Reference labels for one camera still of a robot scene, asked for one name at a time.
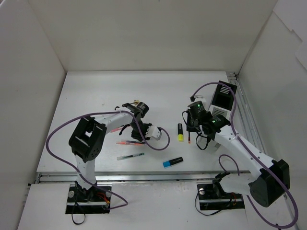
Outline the neon orange gel pen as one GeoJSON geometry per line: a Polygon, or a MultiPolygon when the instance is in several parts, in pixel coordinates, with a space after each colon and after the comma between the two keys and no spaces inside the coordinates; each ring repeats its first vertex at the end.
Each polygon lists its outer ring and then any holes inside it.
{"type": "Polygon", "coordinates": [[[117,141],[116,144],[119,145],[135,145],[135,146],[142,146],[145,143],[143,142],[135,142],[135,141],[117,141]]]}

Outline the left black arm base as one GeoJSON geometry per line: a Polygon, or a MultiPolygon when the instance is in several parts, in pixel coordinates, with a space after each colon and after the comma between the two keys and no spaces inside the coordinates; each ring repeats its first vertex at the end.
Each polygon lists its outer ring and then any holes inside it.
{"type": "Polygon", "coordinates": [[[99,186],[82,190],[76,185],[69,187],[65,214],[108,214],[110,213],[110,186],[99,186]]]}

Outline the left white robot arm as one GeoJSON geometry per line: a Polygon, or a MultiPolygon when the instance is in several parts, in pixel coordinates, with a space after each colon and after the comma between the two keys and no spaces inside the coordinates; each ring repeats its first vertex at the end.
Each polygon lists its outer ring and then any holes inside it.
{"type": "Polygon", "coordinates": [[[80,119],[69,139],[69,146],[80,171],[75,184],[80,187],[78,194],[85,201],[94,199],[96,195],[95,159],[102,150],[107,134],[119,127],[122,130],[131,127],[131,137],[134,140],[144,142],[151,138],[149,130],[153,125],[142,121],[149,111],[148,105],[143,102],[126,103],[120,108],[124,111],[108,114],[101,121],[93,116],[80,119]]]}

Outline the orange red gel pen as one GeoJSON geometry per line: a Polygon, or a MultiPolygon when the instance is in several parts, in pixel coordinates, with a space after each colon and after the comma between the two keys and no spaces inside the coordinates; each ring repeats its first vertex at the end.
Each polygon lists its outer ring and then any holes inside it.
{"type": "Polygon", "coordinates": [[[191,144],[190,132],[188,132],[188,143],[191,144]]]}

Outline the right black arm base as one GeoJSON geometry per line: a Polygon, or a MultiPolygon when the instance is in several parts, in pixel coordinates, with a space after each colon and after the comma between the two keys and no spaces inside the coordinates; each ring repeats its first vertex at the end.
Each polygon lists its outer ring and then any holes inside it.
{"type": "Polygon", "coordinates": [[[213,216],[224,210],[245,209],[241,194],[226,193],[219,184],[221,179],[229,174],[229,172],[219,173],[210,184],[197,184],[194,205],[199,213],[213,216]]]}

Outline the pink red gel pen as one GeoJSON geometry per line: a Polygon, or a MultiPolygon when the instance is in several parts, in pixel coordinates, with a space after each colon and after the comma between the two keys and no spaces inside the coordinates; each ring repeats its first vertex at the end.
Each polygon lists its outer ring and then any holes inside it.
{"type": "Polygon", "coordinates": [[[116,128],[116,129],[111,130],[110,132],[111,132],[111,133],[113,133],[113,132],[118,132],[118,131],[120,131],[121,129],[122,129],[122,127],[119,127],[119,128],[116,128]]]}

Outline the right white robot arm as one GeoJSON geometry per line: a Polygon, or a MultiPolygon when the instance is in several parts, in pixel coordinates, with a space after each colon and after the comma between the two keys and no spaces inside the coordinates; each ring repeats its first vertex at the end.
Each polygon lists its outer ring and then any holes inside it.
{"type": "Polygon", "coordinates": [[[188,105],[188,125],[225,147],[249,170],[248,175],[220,173],[213,180],[212,191],[217,197],[228,193],[251,196],[259,205],[269,207],[290,188],[290,169],[284,160],[276,161],[262,153],[232,129],[223,115],[212,116],[202,101],[188,105]]]}

